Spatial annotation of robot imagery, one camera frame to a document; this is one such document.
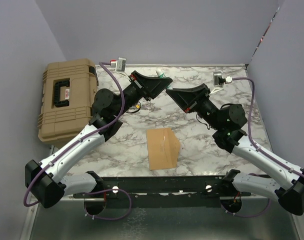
cardboard box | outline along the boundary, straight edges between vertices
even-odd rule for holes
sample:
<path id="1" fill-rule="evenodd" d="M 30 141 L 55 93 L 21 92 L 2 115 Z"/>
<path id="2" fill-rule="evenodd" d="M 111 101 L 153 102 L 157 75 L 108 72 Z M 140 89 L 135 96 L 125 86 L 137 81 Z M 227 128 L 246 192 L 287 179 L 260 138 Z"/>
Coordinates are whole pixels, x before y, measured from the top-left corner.
<path id="1" fill-rule="evenodd" d="M 168 128 L 146 130 L 148 162 L 150 170 L 176 167 L 180 142 Z"/>

white cylindrical object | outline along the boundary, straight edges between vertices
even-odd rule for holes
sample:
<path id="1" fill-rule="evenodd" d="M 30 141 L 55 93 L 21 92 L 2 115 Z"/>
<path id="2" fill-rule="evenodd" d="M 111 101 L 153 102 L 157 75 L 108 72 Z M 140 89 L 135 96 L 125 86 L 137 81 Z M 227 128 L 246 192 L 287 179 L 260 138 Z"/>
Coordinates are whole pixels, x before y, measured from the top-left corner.
<path id="1" fill-rule="evenodd" d="M 157 74 L 158 77 L 161 78 L 161 79 L 166 78 L 166 76 L 165 76 L 164 72 L 162 71 L 162 69 L 159 69 L 159 68 L 158 68 L 158 69 L 156 70 L 156 74 Z M 173 89 L 173 88 L 171 87 L 171 85 L 169 85 L 169 86 L 166 87 L 166 89 Z"/>

tan hard case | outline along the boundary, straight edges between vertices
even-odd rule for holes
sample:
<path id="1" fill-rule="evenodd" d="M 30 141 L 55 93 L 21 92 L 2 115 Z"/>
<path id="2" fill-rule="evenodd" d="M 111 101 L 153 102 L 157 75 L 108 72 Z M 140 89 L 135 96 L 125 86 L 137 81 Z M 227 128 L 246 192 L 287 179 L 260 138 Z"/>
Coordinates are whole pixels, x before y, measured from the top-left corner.
<path id="1" fill-rule="evenodd" d="M 95 65 L 86 58 L 50 63 L 43 74 L 43 85 L 38 137 L 61 148 L 91 119 L 98 86 Z"/>

white marble surface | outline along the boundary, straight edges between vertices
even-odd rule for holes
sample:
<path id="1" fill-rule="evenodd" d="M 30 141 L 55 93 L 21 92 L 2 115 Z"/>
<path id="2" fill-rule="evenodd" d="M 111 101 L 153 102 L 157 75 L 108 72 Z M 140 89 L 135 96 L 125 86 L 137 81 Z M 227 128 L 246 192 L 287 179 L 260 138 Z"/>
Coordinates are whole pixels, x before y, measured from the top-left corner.
<path id="1" fill-rule="evenodd" d="M 163 67 L 165 75 L 173 79 L 174 88 L 190 88 L 206 83 L 213 88 L 212 74 L 223 71 L 223 75 L 245 77 L 243 67 Z M 155 67 L 128 67 L 126 73 L 133 70 L 146 76 L 155 76 Z M 108 88 L 117 92 L 112 79 L 101 69 L 97 69 L 99 88 Z M 129 81 L 116 75 L 122 88 Z M 245 112 L 249 110 L 251 91 L 245 80 L 227 85 L 224 90 L 211 96 L 211 100 L 220 107 L 225 103 L 242 104 Z M 219 175 L 230 169 L 239 169 L 246 173 L 260 173 L 254 165 L 216 146 L 212 135 L 214 130 L 207 130 L 205 125 L 196 121 L 196 113 L 186 114 L 177 104 L 161 93 L 151 102 L 141 100 L 142 109 L 136 114 L 124 114 L 119 131 L 105 144 L 91 151 L 80 160 L 69 175 L 95 171 L 102 177 L 132 176 L 190 176 Z M 257 108 L 253 112 L 253 138 L 269 148 L 266 134 Z M 164 170 L 149 170 L 146 145 L 146 129 L 172 128 L 181 143 L 177 167 Z"/>

purple cable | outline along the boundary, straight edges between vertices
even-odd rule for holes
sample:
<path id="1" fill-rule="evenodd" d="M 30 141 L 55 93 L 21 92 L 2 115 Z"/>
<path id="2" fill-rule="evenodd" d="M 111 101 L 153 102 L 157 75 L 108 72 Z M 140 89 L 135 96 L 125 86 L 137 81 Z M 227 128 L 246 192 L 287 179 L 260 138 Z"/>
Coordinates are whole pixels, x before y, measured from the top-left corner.
<path id="1" fill-rule="evenodd" d="M 104 69 L 109 76 L 111 76 L 111 78 L 113 79 L 113 81 L 115 82 L 118 90 L 120 91 L 120 95 L 121 95 L 121 109 L 120 112 L 118 113 L 118 115 L 116 116 L 116 118 L 114 120 L 112 120 L 110 123 L 106 124 L 103 127 L 100 127 L 99 129 L 92 131 L 86 135 L 84 135 L 83 137 L 81 137 L 81 141 L 83 141 L 84 139 L 86 139 L 87 137 L 98 133 L 99 131 L 108 128 L 109 126 L 113 125 L 122 115 L 123 111 L 124 111 L 124 107 L 125 107 L 125 98 L 124 98 L 124 93 L 122 91 L 122 88 L 120 86 L 120 84 L 118 83 L 117 79 L 113 76 L 113 74 L 104 66 L 104 65 L 110 65 L 110 63 L 108 62 L 99 62 L 99 65 L 102 67 L 102 69 Z M 75 145 L 77 145 L 79 143 L 79 141 L 76 141 L 74 143 L 72 143 L 70 146 L 68 146 L 64 151 L 62 151 L 59 155 L 57 155 L 56 158 L 54 158 L 51 163 L 54 164 L 55 162 L 57 162 L 58 159 L 60 159 L 65 153 L 67 153 L 71 148 L 73 148 Z M 28 186 L 26 193 L 24 195 L 24 206 L 26 207 L 32 207 L 36 204 L 39 203 L 39 201 L 33 202 L 33 203 L 27 203 L 27 198 L 28 198 L 28 194 L 31 192 L 31 189 L 33 187 L 33 185 L 35 184 L 35 182 L 37 181 L 37 179 L 40 177 L 40 175 L 42 175 L 42 173 L 44 173 L 48 168 L 50 167 L 50 165 L 46 165 L 42 170 L 39 171 L 39 173 L 34 177 L 34 179 L 31 181 L 30 185 Z"/>
<path id="2" fill-rule="evenodd" d="M 127 212 L 124 215 L 122 215 L 122 216 L 115 217 L 115 218 L 109 218 L 109 217 L 101 217 L 101 216 L 90 215 L 87 212 L 86 207 L 84 207 L 84 211 L 86 213 L 85 216 L 90 216 L 90 217 L 94 217 L 95 219 L 108 220 L 108 221 L 116 221 L 116 220 L 120 220 L 120 219 L 123 219 L 124 217 L 126 217 L 131 212 L 131 209 L 132 209 L 131 196 L 126 191 L 124 191 L 122 189 L 117 189 L 117 190 L 115 190 L 115 189 L 106 189 L 106 190 L 102 190 L 102 191 L 90 192 L 90 193 L 85 193 L 85 194 L 87 194 L 87 195 L 94 195 L 94 194 L 102 194 L 102 193 L 106 193 L 106 192 L 110 192 L 110 191 L 121 191 L 121 192 L 123 192 L 123 193 L 126 194 L 126 196 L 128 197 L 128 200 L 130 202 Z"/>
<path id="3" fill-rule="evenodd" d="M 259 175 L 255 174 L 255 173 L 249 173 L 249 175 L 259 177 Z M 242 215 L 233 214 L 232 212 L 226 210 L 226 208 L 221 204 L 221 207 L 225 210 L 225 212 L 227 214 L 230 214 L 230 215 L 233 215 L 233 216 L 236 216 L 236 217 L 239 217 L 239 218 L 245 218 L 245 219 L 255 218 L 255 217 L 263 215 L 264 213 L 267 212 L 267 210 L 270 208 L 270 206 L 271 206 L 271 199 L 268 199 L 266 207 L 261 212 L 259 212 L 257 214 L 254 214 L 254 215 L 242 216 Z"/>
<path id="4" fill-rule="evenodd" d="M 253 144 L 253 146 L 256 148 L 256 150 L 259 151 L 260 153 L 262 153 L 264 156 L 268 157 L 273 162 L 279 164 L 280 166 L 282 166 L 286 170 L 291 170 L 290 167 L 288 167 L 284 163 L 280 162 L 279 160 L 277 160 L 276 158 L 274 158 L 273 156 L 271 156 L 267 152 L 263 151 L 262 149 L 258 148 L 258 145 L 256 145 L 256 143 L 254 142 L 254 140 L 252 138 L 252 133 L 251 133 L 251 115 L 252 115 L 253 104 L 254 104 L 254 92 L 255 92 L 254 81 L 252 79 L 248 78 L 248 77 L 234 77 L 234 78 L 232 78 L 232 80 L 233 81 L 236 81 L 236 80 L 248 80 L 248 81 L 250 81 L 252 83 L 252 98 L 251 98 L 250 110 L 249 110 L 249 113 L 248 113 L 248 138 L 249 138 L 250 142 Z M 301 173 L 299 173 L 298 171 L 293 170 L 292 172 L 295 173 L 296 175 L 299 175 L 300 177 L 304 178 L 304 175 L 301 174 Z"/>

